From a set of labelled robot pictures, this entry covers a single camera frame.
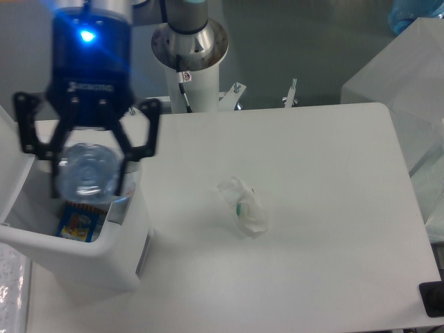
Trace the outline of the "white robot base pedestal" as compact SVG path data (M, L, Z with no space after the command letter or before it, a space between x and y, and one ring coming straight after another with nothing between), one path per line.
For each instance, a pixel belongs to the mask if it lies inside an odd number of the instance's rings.
M219 65L228 46L224 27L214 19L191 35L180 34L166 23L155 30L151 47L164 67L173 113L219 109Z

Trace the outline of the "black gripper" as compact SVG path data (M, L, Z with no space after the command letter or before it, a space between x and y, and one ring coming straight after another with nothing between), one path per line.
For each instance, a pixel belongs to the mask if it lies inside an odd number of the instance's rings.
M40 141L35 116L45 103L44 94L16 92L12 101L23 153L51 167L52 198L61 154L73 130L73 98L79 102L75 127L110 130L123 153L115 195L121 195L130 162L156 153L160 126L160 100L145 99L136 108L148 119L144 145L132 146L120 118L133 103L130 86L132 15L128 6L58 6L52 21L51 80L46 99L60 116L49 142Z

